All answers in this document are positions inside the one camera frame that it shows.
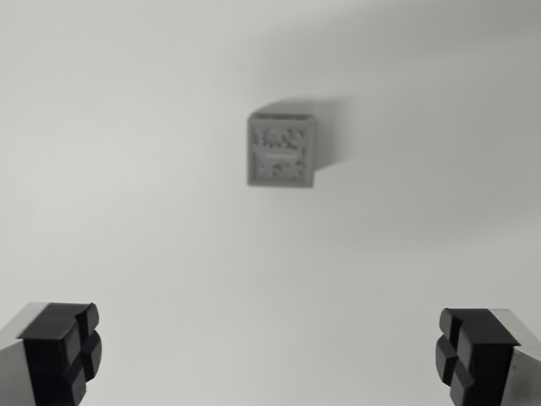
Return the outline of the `black-padded silver gripper right finger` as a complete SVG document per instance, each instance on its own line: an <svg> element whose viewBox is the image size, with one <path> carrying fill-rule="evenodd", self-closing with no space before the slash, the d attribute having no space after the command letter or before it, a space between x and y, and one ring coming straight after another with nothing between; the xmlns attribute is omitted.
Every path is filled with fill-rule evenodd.
<svg viewBox="0 0 541 406"><path fill-rule="evenodd" d="M539 405L540 339L508 309L440 313L440 380L455 405Z"/></svg>

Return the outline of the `black-padded silver gripper left finger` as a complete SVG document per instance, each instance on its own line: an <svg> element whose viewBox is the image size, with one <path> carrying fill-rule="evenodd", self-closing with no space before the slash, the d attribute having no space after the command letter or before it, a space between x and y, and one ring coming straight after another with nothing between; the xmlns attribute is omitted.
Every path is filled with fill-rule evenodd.
<svg viewBox="0 0 541 406"><path fill-rule="evenodd" d="M99 320L93 303L26 304L1 329L1 404L79 405L101 363Z"/></svg>

